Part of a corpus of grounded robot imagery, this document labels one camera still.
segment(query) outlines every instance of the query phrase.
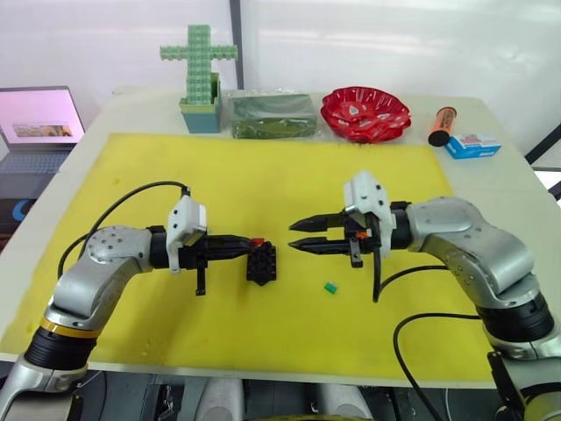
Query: red decorative dish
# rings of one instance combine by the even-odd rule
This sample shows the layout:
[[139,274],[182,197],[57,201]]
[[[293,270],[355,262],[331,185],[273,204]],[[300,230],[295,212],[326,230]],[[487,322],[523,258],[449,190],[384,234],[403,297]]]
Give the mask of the red decorative dish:
[[411,125],[409,108],[395,96],[374,88],[336,89],[320,110],[333,132],[355,143],[379,143],[400,137]]

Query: pink screen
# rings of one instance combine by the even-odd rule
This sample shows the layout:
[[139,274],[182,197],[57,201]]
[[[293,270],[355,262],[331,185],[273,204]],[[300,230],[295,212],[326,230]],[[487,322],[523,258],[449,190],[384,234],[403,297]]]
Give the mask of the pink screen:
[[0,132],[9,145],[77,143],[84,134],[66,89],[0,91]]

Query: orange bottle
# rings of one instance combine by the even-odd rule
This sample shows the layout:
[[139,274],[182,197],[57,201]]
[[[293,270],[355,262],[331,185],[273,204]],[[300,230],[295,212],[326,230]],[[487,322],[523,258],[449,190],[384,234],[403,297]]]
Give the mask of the orange bottle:
[[438,110],[437,121],[432,127],[429,135],[429,143],[432,146],[444,146],[450,141],[454,119],[458,113],[452,107],[444,107]]

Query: green lego cross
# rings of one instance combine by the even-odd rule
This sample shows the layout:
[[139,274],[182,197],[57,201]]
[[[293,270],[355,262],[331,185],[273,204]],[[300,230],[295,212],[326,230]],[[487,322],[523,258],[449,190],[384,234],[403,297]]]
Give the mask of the green lego cross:
[[237,60],[237,46],[212,46],[209,25],[189,25],[186,46],[161,46],[162,60],[187,60],[187,102],[212,104],[211,60]]

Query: small cardboard box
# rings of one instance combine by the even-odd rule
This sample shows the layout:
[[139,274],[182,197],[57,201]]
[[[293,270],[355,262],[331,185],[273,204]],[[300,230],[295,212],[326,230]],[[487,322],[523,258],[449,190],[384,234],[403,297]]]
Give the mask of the small cardboard box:
[[445,147],[456,160],[493,156],[501,149],[491,134],[455,134]]

